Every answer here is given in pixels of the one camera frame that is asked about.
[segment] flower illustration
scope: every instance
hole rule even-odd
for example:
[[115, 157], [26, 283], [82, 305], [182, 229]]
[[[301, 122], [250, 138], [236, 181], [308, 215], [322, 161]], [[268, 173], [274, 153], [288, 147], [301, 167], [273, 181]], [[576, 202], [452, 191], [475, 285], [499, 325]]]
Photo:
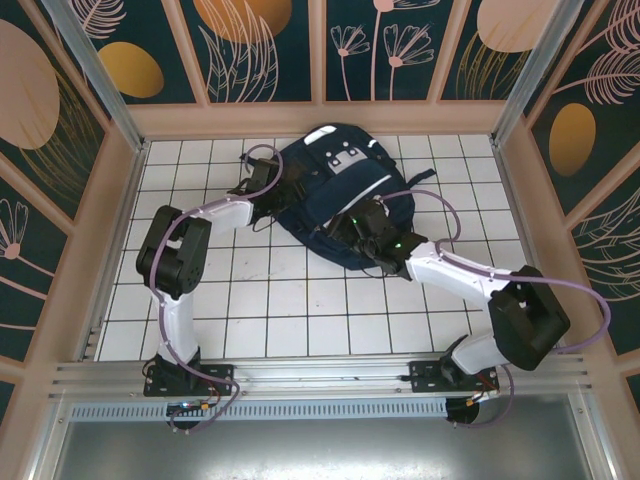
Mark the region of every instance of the flower illustration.
[[384, 46], [391, 65], [389, 81], [389, 100], [393, 100], [393, 80], [396, 68], [406, 65], [418, 65], [433, 60], [433, 49], [427, 48], [431, 43], [429, 27], [408, 26], [398, 37], [398, 25], [385, 27]]
[[382, 14], [393, 10], [415, 10], [433, 7], [438, 3], [440, 3], [440, 0], [373, 0], [373, 6], [378, 13], [373, 27], [373, 48], [371, 49], [371, 101], [376, 99], [376, 52], [378, 50], [378, 31]]
[[373, 6], [382, 13], [392, 10], [412, 10], [416, 8], [433, 7], [440, 0], [373, 0]]
[[[15, 208], [11, 209], [11, 204], [6, 198], [0, 200], [0, 259], [19, 260], [25, 265], [53, 277], [53, 273], [20, 255], [20, 247], [27, 229], [27, 220], [29, 219], [29, 209], [21, 202], [16, 202]], [[0, 276], [0, 283], [4, 283], [16, 290], [31, 295], [41, 300], [45, 300], [47, 296], [37, 292], [24, 285], [16, 283], [8, 278]]]
[[360, 53], [368, 52], [371, 45], [369, 42], [365, 42], [367, 37], [362, 31], [362, 25], [359, 27], [345, 27], [344, 31], [342, 31], [342, 27], [340, 26], [333, 27], [331, 28], [331, 39], [338, 51], [338, 55], [340, 55], [344, 91], [347, 95], [347, 100], [351, 101], [349, 84], [347, 83], [347, 72], [344, 66], [344, 58], [350, 55], [358, 55]]
[[15, 210], [6, 198], [0, 200], [0, 258], [15, 260], [20, 257], [20, 243], [27, 228], [29, 209], [16, 202]]

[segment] white tile floor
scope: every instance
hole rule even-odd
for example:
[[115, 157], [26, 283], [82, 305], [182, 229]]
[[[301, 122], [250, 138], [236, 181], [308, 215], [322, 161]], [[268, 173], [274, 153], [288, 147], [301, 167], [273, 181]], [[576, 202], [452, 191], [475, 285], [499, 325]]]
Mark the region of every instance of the white tile floor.
[[[472, 260], [518, 269], [524, 255], [486, 136], [379, 136], [410, 178], [460, 211], [453, 250]], [[283, 148], [294, 138], [154, 142], [123, 249], [98, 347], [102, 361], [146, 359], [158, 342], [157, 314], [135, 258], [157, 208], [187, 209], [222, 197], [241, 172], [239, 156], [257, 143]], [[455, 227], [443, 206], [418, 195], [415, 230], [431, 239]], [[380, 275], [379, 270], [372, 270]], [[485, 331], [488, 317], [437, 286], [375, 279], [300, 246], [279, 225], [212, 237], [194, 300], [205, 359], [393, 354], [446, 349], [460, 335]]]

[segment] navy backpack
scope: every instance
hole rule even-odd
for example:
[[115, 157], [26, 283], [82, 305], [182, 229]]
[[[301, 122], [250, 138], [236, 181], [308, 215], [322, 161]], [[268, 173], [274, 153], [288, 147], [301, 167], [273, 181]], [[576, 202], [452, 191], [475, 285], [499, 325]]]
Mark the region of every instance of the navy backpack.
[[[275, 214], [275, 220], [311, 251], [349, 270], [370, 268], [375, 263], [328, 236], [326, 227], [333, 216], [361, 199], [409, 190], [435, 175], [428, 169], [405, 181], [396, 162], [373, 137], [359, 127], [339, 123], [312, 130], [280, 153], [284, 181], [296, 172], [303, 195]], [[396, 228], [410, 231], [415, 212], [412, 196], [393, 198], [385, 205]]]

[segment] cable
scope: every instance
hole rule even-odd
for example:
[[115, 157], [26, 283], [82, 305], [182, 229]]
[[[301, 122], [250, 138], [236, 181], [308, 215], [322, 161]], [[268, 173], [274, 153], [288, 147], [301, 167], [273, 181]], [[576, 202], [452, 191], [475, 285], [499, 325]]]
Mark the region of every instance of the cable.
[[[275, 178], [271, 181], [271, 183], [269, 185], [267, 185], [265, 188], [263, 188], [262, 190], [259, 190], [257, 192], [254, 193], [250, 193], [247, 195], [241, 195], [238, 197], [224, 197], [220, 200], [216, 200], [210, 203], [206, 203], [200, 207], [196, 207], [196, 208], [192, 208], [191, 210], [188, 210], [184, 213], [182, 213], [178, 218], [176, 218], [171, 225], [169, 225], [169, 228], [167, 229], [167, 231], [164, 233], [164, 236], [162, 237], [162, 240], [160, 241], [160, 245], [158, 245], [158, 250], [156, 251], [155, 256], [153, 257], [153, 262], [151, 263], [151, 272], [150, 272], [150, 278], [149, 278], [149, 288], [151, 289], [151, 293], [153, 295], [155, 295], [155, 297], [158, 299], [158, 325], [160, 327], [160, 336], [162, 338], [162, 341], [164, 343], [164, 345], [167, 347], [167, 351], [169, 352], [169, 354], [173, 357], [173, 359], [177, 362], [178, 365], [180, 365], [182, 368], [184, 368], [187, 372], [191, 373], [192, 375], [195, 375], [196, 377], [202, 378], [203, 380], [209, 381], [209, 382], [213, 382], [214, 384], [222, 384], [222, 385], [229, 385], [233, 388], [235, 388], [231, 398], [214, 414], [212, 415], [211, 418], [209, 418], [208, 420], [203, 420], [200, 423], [198, 423], [195, 427], [189, 429], [189, 430], [185, 430], [185, 434], [188, 435], [190, 432], [198, 432], [206, 427], [208, 427], [209, 425], [211, 425], [213, 422], [215, 422], [218, 417], [220, 417], [221, 415], [223, 415], [227, 409], [231, 406], [231, 404], [238, 398], [238, 395], [240, 394], [240, 385], [238, 384], [238, 382], [236, 382], [235, 380], [226, 380], [224, 378], [218, 378], [218, 377], [212, 377], [210, 375], [207, 375], [205, 373], [202, 373], [198, 370], [196, 370], [195, 368], [190, 367], [187, 363], [185, 363], [178, 355], [178, 353], [175, 351], [175, 349], [173, 348], [173, 346], [171, 345], [171, 342], [169, 341], [169, 338], [167, 336], [167, 330], [166, 330], [166, 326], [164, 324], [165, 322], [165, 318], [164, 318], [164, 306], [165, 306], [165, 301], [164, 298], [162, 296], [162, 294], [158, 291], [157, 286], [156, 286], [156, 274], [158, 272], [158, 265], [160, 264], [160, 258], [162, 257], [162, 252], [164, 251], [165, 247], [167, 246], [167, 242], [169, 241], [169, 237], [171, 237], [171, 235], [173, 234], [173, 232], [176, 230], [176, 228], [178, 228], [178, 226], [187, 218], [193, 216], [193, 215], [202, 215], [203, 213], [205, 213], [206, 210], [215, 207], [217, 205], [224, 205], [232, 200], [250, 200], [252, 198], [255, 198], [259, 195], [263, 195], [264, 193], [268, 192], [269, 190], [271, 190], [280, 180], [280, 178], [282, 177], [282, 171], [284, 169], [284, 160], [282, 158], [282, 155], [280, 154], [280, 151], [277, 150], [275, 147], [272, 147], [271, 145], [267, 145], [267, 144], [259, 144], [259, 145], [255, 145], [254, 147], [251, 147], [247, 152], [246, 155], [249, 155], [252, 151], [254, 151], [257, 148], [270, 148], [274, 154], [276, 155], [276, 157], [278, 157], [278, 164], [279, 164], [279, 168], [278, 168], [278, 173], [276, 174]], [[174, 432], [177, 432], [177, 428], [175, 427], [175, 425], [173, 424], [173, 419], [175, 418], [175, 415], [171, 416], [171, 428], [173, 429]]]
[[498, 279], [498, 280], [506, 280], [506, 281], [517, 282], [517, 283], [522, 283], [522, 282], [546, 283], [548, 285], [560, 285], [560, 286], [564, 286], [564, 287], [575, 288], [577, 290], [581, 290], [583, 292], [588, 293], [589, 295], [591, 295], [592, 297], [594, 297], [598, 301], [598, 303], [600, 304], [600, 308], [602, 309], [602, 315], [604, 317], [602, 325], [600, 326], [598, 331], [596, 333], [594, 333], [591, 337], [589, 337], [586, 340], [583, 340], [582, 342], [577, 343], [575, 345], [569, 345], [569, 346], [566, 346], [566, 347], [554, 348], [552, 350], [554, 353], [570, 353], [570, 352], [574, 352], [576, 350], [580, 350], [582, 348], [588, 347], [589, 345], [597, 342], [600, 338], [602, 338], [607, 333], [607, 329], [609, 328], [609, 324], [611, 323], [611, 308], [609, 308], [609, 304], [604, 299], [604, 297], [602, 297], [602, 295], [600, 295], [598, 292], [596, 292], [592, 288], [585, 287], [584, 285], [580, 285], [579, 283], [574, 283], [574, 282], [570, 282], [570, 281], [567, 281], [567, 280], [558, 280], [558, 279], [554, 279], [554, 278], [521, 277], [521, 276], [518, 276], [518, 275], [505, 275], [505, 274], [501, 274], [501, 273], [494, 273], [494, 272], [491, 272], [491, 271], [485, 271], [485, 270], [481, 270], [479, 268], [472, 267], [470, 265], [466, 265], [464, 263], [458, 262], [457, 260], [454, 260], [453, 258], [449, 257], [446, 254], [446, 252], [441, 249], [441, 245], [444, 242], [456, 242], [460, 238], [462, 225], [460, 223], [460, 216], [458, 215], [458, 212], [455, 210], [455, 208], [453, 208], [453, 205], [451, 205], [446, 199], [442, 198], [437, 193], [429, 192], [428, 190], [404, 190], [402, 192], [395, 192], [395, 193], [391, 193], [389, 195], [386, 195], [386, 196], [381, 198], [381, 201], [384, 202], [385, 200], [389, 200], [391, 198], [399, 197], [401, 195], [413, 195], [414, 193], [419, 193], [419, 194], [422, 194], [422, 195], [428, 195], [430, 197], [438, 199], [440, 202], [442, 202], [449, 209], [449, 211], [453, 215], [453, 218], [454, 218], [454, 220], [456, 222], [456, 233], [455, 233], [455, 235], [452, 238], [441, 238], [440, 240], [435, 242], [436, 252], [438, 253], [438, 255], [440, 255], [440, 257], [442, 259], [444, 259], [446, 262], [450, 263], [451, 265], [454, 265], [454, 266], [456, 266], [458, 268], [461, 268], [463, 270], [466, 270], [468, 272], [475, 273], [477, 275], [481, 275], [483, 277], [495, 278], [495, 279]]

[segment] floor tile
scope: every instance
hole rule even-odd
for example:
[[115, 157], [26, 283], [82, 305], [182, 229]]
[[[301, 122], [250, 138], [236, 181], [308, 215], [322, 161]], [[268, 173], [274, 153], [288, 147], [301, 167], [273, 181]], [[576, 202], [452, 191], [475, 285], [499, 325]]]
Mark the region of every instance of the floor tile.
[[293, 142], [298, 140], [299, 137], [282, 137], [276, 138], [276, 148], [278, 150], [283, 150], [285, 147], [288, 147]]
[[307, 278], [306, 247], [272, 247], [269, 278], [271, 280]]
[[271, 245], [281, 247], [285, 245], [301, 245], [301, 243], [278, 222], [271, 225]]
[[474, 183], [480, 210], [508, 210], [509, 200], [501, 183]]
[[527, 263], [519, 240], [489, 242], [489, 249], [498, 268], [518, 271]]
[[171, 206], [182, 211], [191, 210], [204, 203], [204, 190], [174, 190]]
[[151, 220], [132, 220], [129, 238], [127, 238], [127, 249], [139, 250], [142, 247], [147, 233], [149, 233], [150, 226]]
[[138, 194], [133, 218], [152, 219], [158, 211], [158, 208], [162, 205], [169, 205], [170, 201], [171, 191], [140, 192]]
[[122, 260], [122, 266], [120, 267], [120, 273], [118, 275], [118, 283], [143, 283], [144, 279], [136, 271], [136, 259], [138, 258], [138, 252], [131, 250], [124, 253]]
[[231, 272], [230, 248], [210, 248], [207, 250], [207, 259], [202, 274], [203, 282], [229, 281]]
[[462, 147], [457, 135], [429, 135], [433, 157], [462, 157]]
[[391, 353], [386, 315], [350, 315], [349, 339], [353, 355]]
[[400, 142], [400, 154], [403, 159], [433, 157], [427, 135], [401, 135], [398, 140]]
[[147, 165], [173, 165], [178, 163], [181, 141], [153, 142], [149, 150]]
[[[426, 191], [440, 195], [440, 186], [438, 184], [432, 185], [418, 185], [413, 187], [414, 191]], [[437, 198], [434, 198], [424, 193], [414, 193], [413, 200], [416, 202], [416, 212], [442, 212], [444, 210], [444, 204]]]
[[236, 247], [268, 247], [271, 233], [268, 228], [254, 232], [251, 227], [236, 228]]
[[[435, 164], [434, 164], [433, 158], [403, 159], [402, 168], [400, 168], [400, 165], [398, 165], [398, 169], [400, 171], [404, 170], [404, 178], [405, 180], [407, 180], [407, 182], [411, 180], [413, 177], [415, 177], [416, 175], [423, 173], [429, 170], [430, 168], [433, 168], [435, 170]], [[420, 182], [418, 182], [418, 185], [422, 186], [422, 185], [438, 183], [437, 174], [438, 174], [438, 171], [436, 170], [436, 175], [433, 175], [427, 178], [426, 180], [420, 180]]]
[[424, 312], [424, 293], [418, 282], [409, 282], [400, 277], [384, 279], [389, 313]]
[[440, 185], [440, 191], [456, 210], [478, 210], [476, 198], [471, 185], [466, 183], [453, 183]]
[[226, 318], [229, 283], [204, 283], [193, 292], [193, 318]]
[[487, 242], [456, 242], [453, 246], [456, 255], [482, 265], [492, 265]]
[[209, 165], [178, 165], [174, 190], [204, 190]]
[[307, 314], [307, 282], [281, 280], [269, 282], [269, 316], [296, 317]]
[[212, 140], [185, 140], [178, 163], [205, 163], [211, 159]]
[[240, 183], [239, 163], [212, 163], [209, 167], [207, 189], [231, 189]]
[[211, 163], [239, 163], [242, 155], [242, 139], [214, 140]]
[[484, 335], [485, 333], [492, 333], [493, 327], [491, 326], [491, 317], [485, 311], [468, 312], [469, 324], [471, 325], [472, 335]]
[[171, 190], [175, 175], [175, 165], [149, 165], [144, 169], [140, 190]]
[[309, 280], [309, 315], [347, 313], [344, 280]]
[[467, 157], [467, 168], [472, 182], [500, 182], [500, 172], [493, 157]]
[[233, 252], [231, 279], [267, 280], [269, 278], [268, 248], [236, 248]]
[[389, 314], [389, 324], [393, 353], [433, 351], [425, 313]]
[[373, 278], [347, 279], [349, 313], [385, 313], [384, 284]]
[[349, 334], [346, 316], [309, 318], [309, 355], [347, 355], [348, 353]]
[[[480, 218], [480, 212], [458, 212], [460, 218], [460, 241], [467, 240], [485, 240], [484, 228], [482, 226], [482, 219]], [[451, 235], [456, 233], [456, 222], [451, 213], [447, 213], [447, 223], [449, 224], [449, 231]]]
[[516, 223], [509, 210], [480, 212], [488, 240], [514, 240], [518, 238]]
[[376, 135], [374, 138], [391, 158], [402, 158], [400, 155], [400, 143], [396, 135]]
[[100, 351], [101, 361], [138, 360], [146, 327], [144, 322], [108, 322]]
[[196, 320], [193, 330], [200, 345], [203, 360], [217, 360], [224, 357], [224, 337], [227, 329], [225, 320]]
[[418, 235], [437, 241], [449, 238], [447, 217], [444, 212], [418, 212], [413, 216], [413, 229]]
[[464, 310], [464, 302], [459, 295], [431, 283], [423, 284], [423, 289], [428, 312]]
[[444, 352], [462, 335], [469, 335], [465, 312], [430, 313], [431, 338], [436, 352]]
[[469, 183], [469, 172], [464, 158], [436, 158], [435, 164], [440, 183]]
[[229, 299], [229, 317], [265, 317], [267, 282], [233, 282]]
[[146, 320], [151, 291], [144, 285], [118, 285], [109, 320]]
[[227, 322], [225, 358], [254, 358], [266, 354], [267, 319], [242, 318]]
[[267, 329], [268, 357], [307, 355], [307, 317], [270, 318]]
[[460, 135], [465, 157], [493, 157], [488, 135]]
[[307, 275], [309, 278], [343, 278], [344, 268], [340, 265], [336, 265], [329, 260], [322, 258], [319, 255], [309, 251], [309, 265], [307, 269]]

